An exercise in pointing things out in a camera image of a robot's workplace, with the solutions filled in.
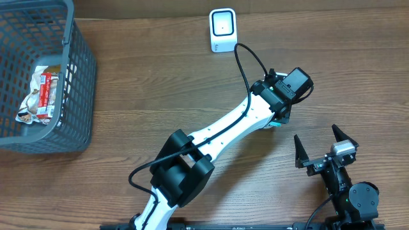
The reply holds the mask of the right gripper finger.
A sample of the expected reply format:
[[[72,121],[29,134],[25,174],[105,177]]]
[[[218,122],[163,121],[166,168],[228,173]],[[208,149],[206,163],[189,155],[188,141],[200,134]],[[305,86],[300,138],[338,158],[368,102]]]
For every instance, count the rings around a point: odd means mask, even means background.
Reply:
[[[295,143],[295,167],[303,168],[305,167],[305,163],[309,161],[309,157],[298,135],[294,135],[294,143]]]
[[[334,137],[336,138],[337,142],[341,141],[350,141],[356,148],[359,147],[359,143],[353,140],[351,137],[346,135],[336,124],[332,125],[332,131],[334,133]]]

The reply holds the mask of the teal wet wipes pack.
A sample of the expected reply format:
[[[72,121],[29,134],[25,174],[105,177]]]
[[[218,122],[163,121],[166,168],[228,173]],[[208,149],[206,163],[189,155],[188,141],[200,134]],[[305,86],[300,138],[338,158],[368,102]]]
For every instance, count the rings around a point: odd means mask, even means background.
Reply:
[[[278,123],[278,122],[273,122],[273,121],[269,122],[269,124],[268,124],[268,128],[280,127],[280,126],[281,126],[280,123]]]

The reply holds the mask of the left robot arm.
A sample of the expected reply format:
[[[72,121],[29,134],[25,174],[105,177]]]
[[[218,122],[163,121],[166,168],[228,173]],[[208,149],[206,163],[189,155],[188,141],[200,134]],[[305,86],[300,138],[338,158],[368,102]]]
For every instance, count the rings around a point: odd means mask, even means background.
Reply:
[[[313,81],[301,68],[289,74],[269,71],[255,82],[245,100],[208,127],[186,135],[171,134],[155,160],[134,169],[148,168],[150,199],[141,214],[131,218],[129,229],[166,229],[177,208],[189,204],[208,183],[215,161],[250,133],[279,127],[289,121],[291,107],[313,91]]]

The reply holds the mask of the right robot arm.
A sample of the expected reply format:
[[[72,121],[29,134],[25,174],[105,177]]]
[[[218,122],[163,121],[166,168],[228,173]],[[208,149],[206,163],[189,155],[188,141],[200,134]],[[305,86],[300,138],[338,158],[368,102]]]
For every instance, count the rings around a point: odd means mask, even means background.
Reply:
[[[310,160],[301,140],[294,136],[295,167],[306,168],[308,176],[319,174],[325,184],[328,198],[316,208],[304,225],[305,229],[385,229],[377,224],[380,191],[370,182],[353,184],[346,166],[356,161],[358,142],[346,135],[337,125],[332,125],[336,142],[324,157]],[[331,202],[336,214],[322,223],[314,223],[319,210]]]

